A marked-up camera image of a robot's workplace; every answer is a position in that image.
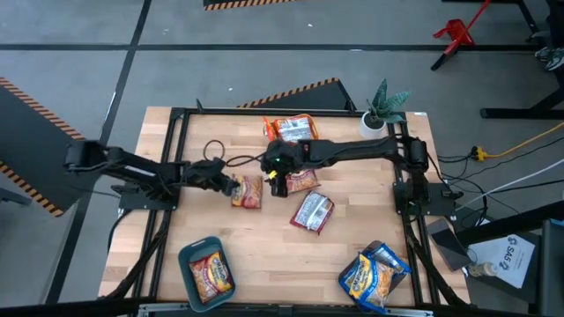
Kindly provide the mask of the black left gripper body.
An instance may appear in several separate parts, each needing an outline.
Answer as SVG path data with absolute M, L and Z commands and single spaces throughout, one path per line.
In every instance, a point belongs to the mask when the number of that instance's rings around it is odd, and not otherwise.
M 228 189 L 229 177 L 222 173 L 226 162 L 220 158 L 199 160 L 189 166 L 189 186 L 201 189 Z

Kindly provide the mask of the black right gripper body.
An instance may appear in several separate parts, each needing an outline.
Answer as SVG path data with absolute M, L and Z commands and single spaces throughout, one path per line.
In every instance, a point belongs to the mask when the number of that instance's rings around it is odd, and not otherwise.
M 302 141 L 287 143 L 280 140 L 268 144 L 260 159 L 260 168 L 268 176 L 272 196 L 288 196 L 286 176 L 306 169 L 307 145 Z

